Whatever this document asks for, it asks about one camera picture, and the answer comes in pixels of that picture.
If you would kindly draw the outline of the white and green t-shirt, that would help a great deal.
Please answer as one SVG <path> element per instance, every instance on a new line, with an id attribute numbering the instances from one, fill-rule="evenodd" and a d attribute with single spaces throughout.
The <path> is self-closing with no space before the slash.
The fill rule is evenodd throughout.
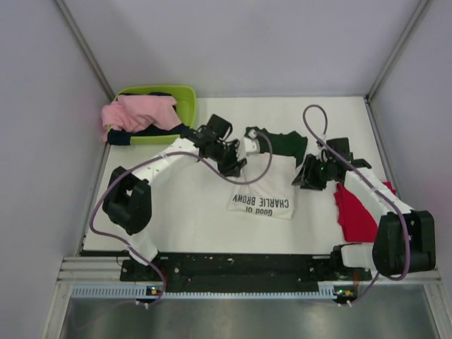
<path id="1" fill-rule="evenodd" d="M 247 184 L 233 187 L 227 210 L 290 220 L 295 209 L 292 182 L 303 163 L 307 138 L 296 131 L 274 134 L 257 127 L 248 127 L 246 135 L 253 131 L 258 153 L 247 158 L 239 178 Z"/>

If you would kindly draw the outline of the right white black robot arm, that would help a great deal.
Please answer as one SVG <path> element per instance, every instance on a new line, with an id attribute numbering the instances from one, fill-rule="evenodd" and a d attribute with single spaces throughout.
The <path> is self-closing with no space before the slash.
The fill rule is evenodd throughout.
<path id="1" fill-rule="evenodd" d="M 433 270 L 436 266 L 432 214 L 401 201 L 389 182 L 381 181 L 364 159 L 354 158 L 347 138 L 317 143 L 319 153 L 306 156 L 293 185 L 322 191 L 329 182 L 346 241 L 334 251 L 331 274 L 340 280 L 356 268 L 376 270 L 388 278 Z"/>

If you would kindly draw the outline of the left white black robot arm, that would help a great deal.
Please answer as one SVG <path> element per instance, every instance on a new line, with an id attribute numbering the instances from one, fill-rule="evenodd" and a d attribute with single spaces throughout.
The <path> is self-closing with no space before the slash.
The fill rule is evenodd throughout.
<path id="1" fill-rule="evenodd" d="M 157 247 L 145 230 L 153 214 L 152 190 L 199 159 L 214 161 L 216 170 L 224 177 L 239 177 L 246 164 L 246 153 L 256 147 L 245 136 L 226 141 L 231 129 L 231 123 L 214 114 L 198 129 L 184 128 L 180 137 L 154 156 L 150 164 L 128 175 L 124 175 L 123 167 L 113 171 L 109 184 L 117 178 L 121 180 L 106 195 L 102 210 L 127 234 L 129 253 L 137 261 L 135 269 L 143 279 L 152 280 L 160 272 L 160 263 L 155 259 Z"/>

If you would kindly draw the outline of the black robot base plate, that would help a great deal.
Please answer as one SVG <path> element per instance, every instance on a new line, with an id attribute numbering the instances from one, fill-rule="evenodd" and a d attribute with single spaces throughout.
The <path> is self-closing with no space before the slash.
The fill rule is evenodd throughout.
<path id="1" fill-rule="evenodd" d="M 334 266 L 328 256 L 306 254 L 207 254 L 160 252 L 152 263 L 167 287 L 257 290 L 308 286 L 323 281 L 354 281 L 358 270 Z"/>

